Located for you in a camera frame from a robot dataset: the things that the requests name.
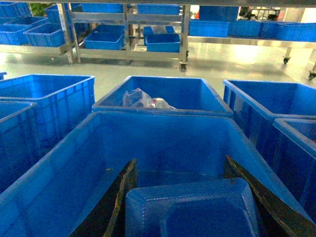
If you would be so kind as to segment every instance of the blue storage box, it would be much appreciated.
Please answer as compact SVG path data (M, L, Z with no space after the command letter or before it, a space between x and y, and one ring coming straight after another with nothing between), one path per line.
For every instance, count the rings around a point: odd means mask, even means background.
M81 5L84 12L123 13L121 3L83 3Z
M240 178L138 188L126 195L126 237L259 237L258 223L251 189Z
M1 17L30 16L31 12L26 2L5 2L0 1Z
M259 37L261 22L258 21L232 21L229 25L228 35L234 37Z
M24 35L32 46L60 47L65 44L60 24L46 23L24 32Z
M178 34L148 35L145 38L148 52L180 52L180 36Z
M140 88L152 98L163 98L176 109L148 109L123 106L127 91ZM127 77L121 84L92 106L93 111L124 111L140 113L196 114L232 118L233 112L205 79Z
M10 21L5 23L5 25L25 25L31 28L35 28L37 26L43 25L48 22L47 17L23 17L14 21Z
M165 26L165 29L167 31L168 34L174 34L175 31L174 31L174 28L173 26ZM146 46L146 39L147 39L147 36L149 35L156 35L152 29L151 26L145 26L144 27L144 31L143 31L143 35L144 35L144 45Z
M51 148L91 112L93 85L92 76L26 75L0 81L0 100L36 102L39 138Z
M98 112L0 195L0 235L69 236L134 158L148 187L220 179L226 154L309 219L231 119Z
M191 20L190 36L227 37L229 22Z
M121 25L98 25L94 30L94 32L110 32L122 34L125 31L125 26Z
M28 40L23 33L29 28L25 25L0 25L0 44L26 44Z
M177 4L137 4L139 14L179 15Z
M124 34L92 32L85 38L84 44L90 49L121 50L124 40Z
M68 23L71 22L71 18L70 18L70 12L68 10L68 5L65 4L65 9L66 9L66 16L67 16L67 21ZM77 4L77 3L72 3L72 11L78 11L81 9L81 5ZM59 18L59 12L58 12L58 6L57 5L53 5L50 6L46 9L44 9L44 11L46 12L47 16L48 16L48 20L50 23L60 23L60 18Z
M4 79L4 75L6 75L6 72L0 71L0 80Z
M316 120L283 119L274 122L280 133L272 169L316 221Z
M238 6L200 6L199 19L231 22L237 20L238 12Z
M35 106L0 101L0 194L40 159Z
M316 119L316 89L299 83L225 80L224 101L269 165L277 146L276 118Z

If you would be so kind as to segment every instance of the blue plastic tray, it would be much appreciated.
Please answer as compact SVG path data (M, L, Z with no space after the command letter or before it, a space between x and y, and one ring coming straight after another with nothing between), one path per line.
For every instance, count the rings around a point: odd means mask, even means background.
M259 237L258 223L251 189L240 178L138 188L126 195L126 237Z
M0 194L40 159L35 106L0 102Z
M65 44L60 24L46 23L24 32L24 35L32 46L60 47Z
M231 119L98 112L0 195L0 235L68 236L133 158L148 187L221 178L226 154L308 218Z
M228 35L234 37L259 37L261 22L258 21L232 21L229 25Z
M5 25L25 25L25 26L29 26L30 28L35 28L37 26L43 25L45 23L48 22L48 18L47 17L23 17L23 18L19 18L17 20L14 21L10 21L5 23Z
M163 98L176 110L123 107L127 91L140 88L152 98ZM121 84L106 94L93 107L93 111L124 111L167 114L196 114L232 118L233 112L205 79L127 77Z
M23 33L29 28L25 25L0 25L0 44L26 44L28 40Z
M139 14L179 15L177 4L137 4Z
M180 36L178 34L148 35L145 38L148 52L180 52Z
M26 75L0 81L0 100L36 102L39 138L51 148L91 112L93 85L92 76Z
M278 118L272 169L310 217L316 221L316 120Z
M121 50L124 40L124 34L92 32L85 38L84 44L90 49Z
M229 22L190 21L190 36L227 37Z
M0 17L30 16L31 12L26 2L0 1Z
M235 21L239 7L235 6L200 6L199 19L205 21Z
M316 119L316 89L298 83L225 80L224 101L269 165L277 145L276 118Z
M121 3L83 3L81 5L84 12L123 13Z
M125 26L121 26L121 25L98 25L93 31L122 34L124 30L125 30Z

